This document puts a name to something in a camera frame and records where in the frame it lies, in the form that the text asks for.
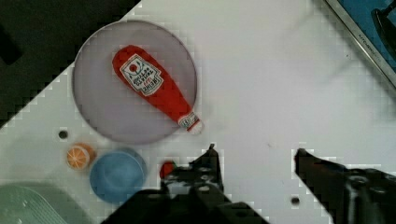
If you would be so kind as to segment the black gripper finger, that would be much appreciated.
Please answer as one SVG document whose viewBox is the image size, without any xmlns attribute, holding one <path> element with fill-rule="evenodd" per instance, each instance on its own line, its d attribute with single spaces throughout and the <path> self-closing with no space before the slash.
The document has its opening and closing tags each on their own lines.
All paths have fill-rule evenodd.
<svg viewBox="0 0 396 224">
<path fill-rule="evenodd" d="M 395 176 L 320 159 L 303 148 L 295 174 L 332 217 L 333 224 L 396 224 Z"/>
</svg>

